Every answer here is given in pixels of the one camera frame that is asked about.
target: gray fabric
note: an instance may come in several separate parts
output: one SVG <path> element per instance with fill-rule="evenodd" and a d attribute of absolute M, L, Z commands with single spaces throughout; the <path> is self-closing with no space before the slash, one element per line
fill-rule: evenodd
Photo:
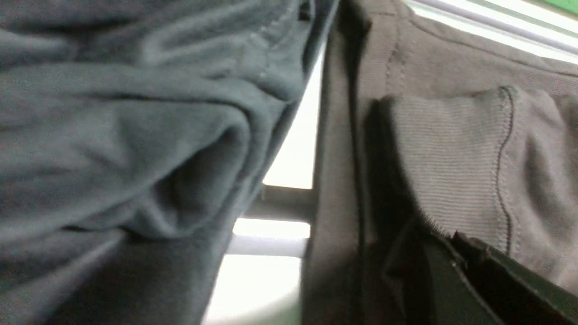
<path fill-rule="evenodd" d="M 2 2 L 0 323 L 198 324 L 319 4 Z"/>
<path fill-rule="evenodd" d="M 501 87 L 452 99 L 402 96 L 384 109 L 403 173 L 432 222 L 504 251 L 518 238 L 513 258 L 578 294 L 577 95 Z"/>

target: bright light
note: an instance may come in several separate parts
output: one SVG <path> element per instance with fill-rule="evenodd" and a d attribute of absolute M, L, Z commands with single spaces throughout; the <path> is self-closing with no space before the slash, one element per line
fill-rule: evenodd
<path fill-rule="evenodd" d="M 226 255 L 203 325 L 298 324 L 301 260 Z"/>
<path fill-rule="evenodd" d="M 304 222 L 239 218 L 233 228 L 238 236 L 263 238 L 309 238 L 310 226 Z"/>

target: dark gray fabric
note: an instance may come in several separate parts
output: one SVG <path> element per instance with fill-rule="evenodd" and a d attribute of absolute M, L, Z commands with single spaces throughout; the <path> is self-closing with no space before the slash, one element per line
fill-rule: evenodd
<path fill-rule="evenodd" d="M 334 2 L 34 3 L 0 4 L 0 323 L 199 323 Z"/>

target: ribbed fabric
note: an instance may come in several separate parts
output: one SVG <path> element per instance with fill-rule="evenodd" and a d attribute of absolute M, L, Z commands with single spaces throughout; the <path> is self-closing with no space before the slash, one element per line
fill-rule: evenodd
<path fill-rule="evenodd" d="M 510 252 L 578 293 L 571 270 L 578 252 L 577 103 L 575 95 L 501 87 L 451 99 L 401 96 L 382 109 L 400 172 L 428 218 L 448 234 L 460 231 Z"/>
<path fill-rule="evenodd" d="M 384 109 L 391 109 L 401 166 L 419 207 L 448 234 L 460 230 L 506 251 L 510 220 L 498 195 L 500 152 L 512 121 L 505 90 L 440 100 L 408 96 Z"/>

